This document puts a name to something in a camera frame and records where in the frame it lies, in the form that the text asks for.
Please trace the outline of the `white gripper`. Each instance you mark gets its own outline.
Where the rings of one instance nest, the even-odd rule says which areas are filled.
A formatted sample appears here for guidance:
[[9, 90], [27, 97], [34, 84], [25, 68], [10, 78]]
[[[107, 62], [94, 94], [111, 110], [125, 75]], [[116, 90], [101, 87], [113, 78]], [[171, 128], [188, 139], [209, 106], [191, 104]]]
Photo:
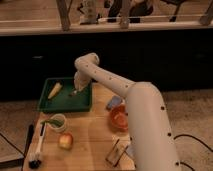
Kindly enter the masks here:
[[80, 72], [77, 71], [74, 75], [74, 87], [77, 91], [82, 91], [89, 83], [91, 82], [91, 78]]

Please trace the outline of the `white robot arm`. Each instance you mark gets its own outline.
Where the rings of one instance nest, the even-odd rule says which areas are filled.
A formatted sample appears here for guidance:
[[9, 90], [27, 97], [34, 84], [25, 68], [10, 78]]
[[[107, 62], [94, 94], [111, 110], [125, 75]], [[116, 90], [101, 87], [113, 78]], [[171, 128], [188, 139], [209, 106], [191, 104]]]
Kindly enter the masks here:
[[125, 100], [136, 171], [181, 171], [161, 92], [150, 82], [134, 82], [99, 67], [96, 53], [77, 58], [74, 85], [78, 91], [91, 79]]

